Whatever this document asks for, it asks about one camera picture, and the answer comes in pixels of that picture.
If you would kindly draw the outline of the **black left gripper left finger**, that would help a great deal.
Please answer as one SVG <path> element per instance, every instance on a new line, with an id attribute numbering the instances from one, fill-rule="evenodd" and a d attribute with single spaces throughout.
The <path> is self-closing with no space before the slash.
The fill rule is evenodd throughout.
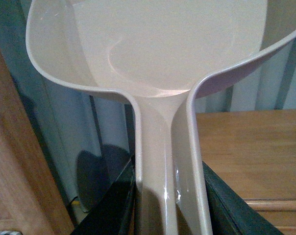
<path id="1" fill-rule="evenodd" d="M 101 201 L 82 220 L 73 235 L 133 235 L 135 157 L 112 184 Z"/>

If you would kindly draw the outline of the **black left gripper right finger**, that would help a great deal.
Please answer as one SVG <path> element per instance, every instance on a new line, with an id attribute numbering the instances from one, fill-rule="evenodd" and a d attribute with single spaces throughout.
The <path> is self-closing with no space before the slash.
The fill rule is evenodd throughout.
<path id="1" fill-rule="evenodd" d="M 206 163 L 203 163 L 203 172 L 213 234 L 282 234 L 279 229 L 253 210 Z"/>

